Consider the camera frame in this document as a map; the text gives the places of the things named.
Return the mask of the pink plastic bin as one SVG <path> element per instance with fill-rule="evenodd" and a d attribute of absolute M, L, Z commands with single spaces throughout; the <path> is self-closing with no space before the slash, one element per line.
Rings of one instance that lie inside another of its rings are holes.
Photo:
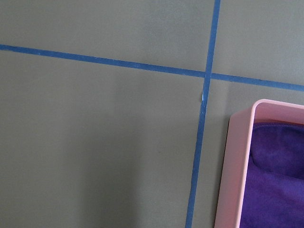
<path fill-rule="evenodd" d="M 240 226 L 252 130 L 255 123 L 303 125 L 304 107 L 299 104 L 260 99 L 249 108 L 231 115 L 214 223 L 216 228 Z"/>

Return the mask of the purple cloth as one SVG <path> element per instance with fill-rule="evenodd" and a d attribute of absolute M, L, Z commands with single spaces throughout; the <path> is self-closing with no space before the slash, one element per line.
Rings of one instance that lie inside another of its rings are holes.
<path fill-rule="evenodd" d="M 252 131 L 240 227 L 304 226 L 304 128 L 258 123 Z"/>

